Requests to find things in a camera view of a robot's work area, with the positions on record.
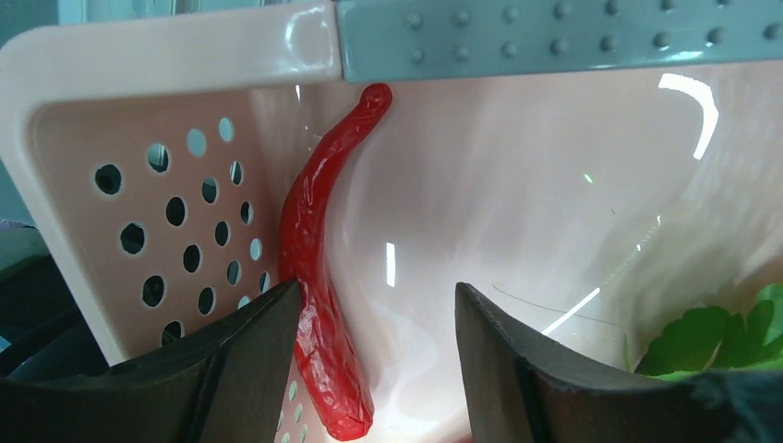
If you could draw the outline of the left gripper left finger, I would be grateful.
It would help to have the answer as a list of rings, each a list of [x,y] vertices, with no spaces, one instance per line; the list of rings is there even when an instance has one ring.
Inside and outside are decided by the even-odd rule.
[[[271,442],[301,295],[278,284],[234,313],[97,377],[3,379],[5,442]]]

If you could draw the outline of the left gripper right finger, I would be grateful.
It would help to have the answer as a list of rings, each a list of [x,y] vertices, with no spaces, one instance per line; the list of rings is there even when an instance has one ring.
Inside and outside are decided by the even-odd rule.
[[[476,442],[778,442],[782,375],[709,371],[680,381],[599,363],[455,287],[455,327]]]

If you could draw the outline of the red toy chili pepper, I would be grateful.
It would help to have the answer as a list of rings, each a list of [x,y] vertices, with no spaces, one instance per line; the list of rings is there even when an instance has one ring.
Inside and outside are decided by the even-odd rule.
[[[296,365],[321,423],[338,441],[364,437],[375,409],[326,263],[327,209],[343,167],[392,102],[392,90],[384,83],[363,89],[356,106],[311,153],[289,189],[279,221],[278,275],[282,281],[297,281],[302,295]]]

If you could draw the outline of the green toy leafy vegetable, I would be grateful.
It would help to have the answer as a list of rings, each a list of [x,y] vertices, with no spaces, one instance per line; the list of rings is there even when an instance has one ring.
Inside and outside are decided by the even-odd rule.
[[[686,310],[649,343],[633,373],[666,381],[707,370],[782,368],[782,285],[767,285],[746,314],[710,305]]]

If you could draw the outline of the pink perforated plastic basket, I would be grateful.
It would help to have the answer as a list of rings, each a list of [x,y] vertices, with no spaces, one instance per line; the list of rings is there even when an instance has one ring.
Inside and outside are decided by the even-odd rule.
[[[460,282],[629,373],[686,310],[746,314],[782,285],[778,1],[306,1],[39,27],[1,49],[1,159],[104,373],[289,282],[283,203],[374,83],[393,102],[325,231],[375,409],[351,441],[476,442]],[[336,442],[294,350],[271,442]]]

